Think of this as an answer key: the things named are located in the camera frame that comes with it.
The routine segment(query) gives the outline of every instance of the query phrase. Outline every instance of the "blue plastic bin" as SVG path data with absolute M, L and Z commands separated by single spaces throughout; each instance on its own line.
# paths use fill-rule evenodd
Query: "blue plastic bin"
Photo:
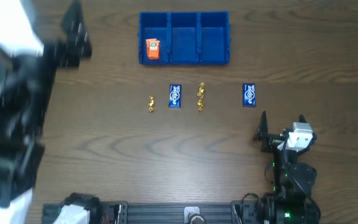
M 230 61 L 229 13 L 140 12 L 139 62 L 144 65 L 224 65 Z M 145 40 L 160 41 L 160 60 L 149 60 Z

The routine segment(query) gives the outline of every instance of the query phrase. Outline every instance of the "gold candy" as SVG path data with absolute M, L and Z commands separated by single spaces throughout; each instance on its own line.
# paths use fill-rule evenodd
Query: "gold candy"
M 150 95 L 149 97 L 150 97 L 150 100 L 147 105 L 149 106 L 149 113 L 153 113 L 154 112 L 154 96 Z
M 204 92 L 205 92 L 205 89 L 204 89 L 204 86 L 205 86 L 205 82 L 202 82 L 198 85 L 198 93 L 197 93 L 197 96 L 200 98 L 197 102 L 197 105 L 198 105 L 198 111 L 201 112 L 203 110 L 203 107 L 204 107 Z

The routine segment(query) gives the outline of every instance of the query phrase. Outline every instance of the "wooden table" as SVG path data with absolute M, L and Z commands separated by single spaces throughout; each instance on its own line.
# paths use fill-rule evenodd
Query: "wooden table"
M 93 56 L 57 73 L 28 223 L 40 223 L 43 203 L 72 192 L 128 202 L 271 192 L 264 169 L 272 155 L 252 142 L 263 110 L 271 133 L 304 114 L 318 135 L 300 161 L 318 171 L 312 196 L 321 223 L 358 222 L 358 0 L 82 2 Z M 71 0 L 34 3 L 39 35 L 61 36 Z M 139 64 L 139 11 L 220 10 L 232 25 L 228 66 Z M 182 84 L 180 110 L 168 109 L 170 83 Z M 242 107 L 242 83 L 256 83 L 256 108 Z

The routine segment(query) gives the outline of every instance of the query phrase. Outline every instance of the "tabletop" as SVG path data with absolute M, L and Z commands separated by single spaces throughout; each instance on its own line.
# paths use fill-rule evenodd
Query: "tabletop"
M 264 177 L 272 155 L 252 141 L 263 111 L 271 133 L 303 114 L 317 134 L 299 160 L 318 172 L 320 223 L 358 222 L 358 0 L 81 2 L 93 55 L 57 72 L 27 223 L 40 223 L 43 203 L 72 192 L 142 203 L 229 203 L 272 192 Z M 59 24 L 70 3 L 34 1 L 42 39 L 64 38 Z M 229 11 L 230 63 L 139 64 L 140 11 Z M 179 110 L 168 108 L 170 83 L 182 85 Z M 243 83 L 255 83 L 255 108 L 242 107 Z

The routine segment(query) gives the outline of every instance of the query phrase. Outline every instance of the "white robot part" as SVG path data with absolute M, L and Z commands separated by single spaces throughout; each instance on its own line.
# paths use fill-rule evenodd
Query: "white robot part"
M 88 224 L 90 212 L 81 206 L 65 205 L 53 224 Z
M 0 0 L 0 48 L 10 57 L 44 52 L 20 0 Z
M 289 138 L 285 149 L 294 150 L 296 152 L 304 150 L 309 146 L 311 139 L 313 138 L 313 130 L 308 123 L 294 122 L 292 124 L 292 132 L 289 132 Z M 284 142 L 277 148 L 283 149 Z
M 8 208 L 0 207 L 1 224 L 23 224 L 32 200 L 32 189 L 11 201 Z

